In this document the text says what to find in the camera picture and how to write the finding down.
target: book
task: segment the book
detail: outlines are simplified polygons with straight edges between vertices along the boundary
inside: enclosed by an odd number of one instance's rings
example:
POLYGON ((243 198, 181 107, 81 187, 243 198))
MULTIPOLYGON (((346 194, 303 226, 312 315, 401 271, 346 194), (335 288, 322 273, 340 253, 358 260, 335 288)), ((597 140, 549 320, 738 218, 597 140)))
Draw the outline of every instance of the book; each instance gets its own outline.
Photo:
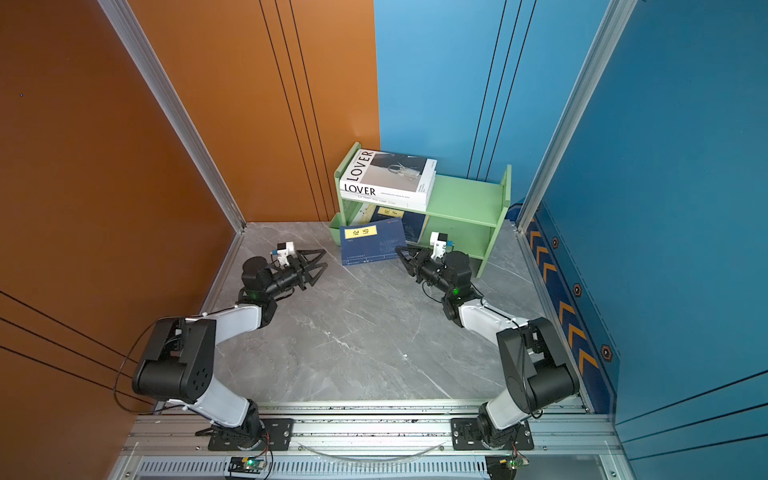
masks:
MULTIPOLYGON (((427 190, 428 197, 432 195, 432 188, 435 186, 435 179, 432 178, 432 182, 429 184, 429 189, 427 190)), ((426 211, 427 206, 429 204, 419 204, 416 202, 410 202, 405 201, 403 199, 395 199, 395 198, 384 198, 384 197, 370 197, 366 195, 361 194, 352 194, 350 192, 342 192, 342 198, 346 198, 347 200, 355 200, 359 202, 373 202, 376 204, 385 204, 390 207, 397 207, 397 208, 405 208, 407 210, 418 210, 418 211, 426 211)))
POLYGON ((399 218, 402 220, 402 229, 406 235, 406 242, 418 243, 424 234, 424 228, 429 220, 429 215, 397 210, 390 207, 376 207, 370 221, 387 220, 389 218, 399 218))
POLYGON ((340 228, 341 264, 377 262, 397 258, 395 247, 406 244, 402 220, 390 218, 340 228))
POLYGON ((427 205, 437 160, 360 149, 339 180, 342 198, 362 195, 377 203, 427 205))

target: yellow label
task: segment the yellow label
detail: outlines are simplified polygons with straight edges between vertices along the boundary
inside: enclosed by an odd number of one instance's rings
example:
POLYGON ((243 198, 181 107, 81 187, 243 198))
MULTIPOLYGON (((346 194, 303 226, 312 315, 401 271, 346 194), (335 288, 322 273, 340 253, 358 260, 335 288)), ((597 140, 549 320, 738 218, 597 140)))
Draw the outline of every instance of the yellow label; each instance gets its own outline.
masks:
POLYGON ((376 225, 364 228, 348 228, 344 230, 344 238, 357 238, 367 237, 368 235, 376 235, 376 225))
POLYGON ((405 212, 402 210, 393 210, 392 208, 379 208, 379 213, 386 215, 387 217, 402 218, 405 212))

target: black mounting plate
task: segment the black mounting plate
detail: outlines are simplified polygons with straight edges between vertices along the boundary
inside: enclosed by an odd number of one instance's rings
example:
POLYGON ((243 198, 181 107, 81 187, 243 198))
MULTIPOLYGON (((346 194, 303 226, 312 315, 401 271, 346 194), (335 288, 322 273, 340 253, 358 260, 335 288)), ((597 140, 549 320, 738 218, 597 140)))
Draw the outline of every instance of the black mounting plate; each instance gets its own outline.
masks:
MULTIPOLYGON (((293 437, 293 419, 261 419, 264 427, 270 433, 270 449, 273 452, 285 452, 293 437)), ((249 452, 261 452, 264 450, 264 441, 253 446, 249 452)), ((212 435, 208 442, 209 452, 232 452, 238 448, 227 438, 227 434, 212 435)))
MULTIPOLYGON (((515 426, 517 433, 513 434, 509 443, 501 450, 513 450, 512 442, 517 450, 533 450, 533 436, 526 420, 515 426)), ((451 432, 454 450, 491 450, 482 444, 482 436, 478 428, 477 417, 461 417, 451 419, 451 432)))

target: photo on book cover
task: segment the photo on book cover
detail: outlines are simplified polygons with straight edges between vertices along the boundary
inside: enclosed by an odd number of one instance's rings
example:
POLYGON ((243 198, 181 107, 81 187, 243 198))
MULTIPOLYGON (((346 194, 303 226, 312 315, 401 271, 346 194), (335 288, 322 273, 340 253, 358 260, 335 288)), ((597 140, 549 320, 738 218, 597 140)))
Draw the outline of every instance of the photo on book cover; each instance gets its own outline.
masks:
POLYGON ((416 192, 426 163, 426 157, 376 152, 360 183, 416 192))

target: blue wall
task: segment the blue wall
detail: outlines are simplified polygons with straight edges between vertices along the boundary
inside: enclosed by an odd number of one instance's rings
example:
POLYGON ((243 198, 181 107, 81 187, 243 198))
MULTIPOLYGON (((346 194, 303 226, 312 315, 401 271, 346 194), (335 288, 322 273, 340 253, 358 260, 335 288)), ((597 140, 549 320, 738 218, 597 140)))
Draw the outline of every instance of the blue wall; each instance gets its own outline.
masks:
POLYGON ((526 195, 608 0, 534 3, 376 0, 382 149, 526 195))
POLYGON ((766 25, 765 2, 638 2, 545 195, 639 478, 764 476, 766 25))

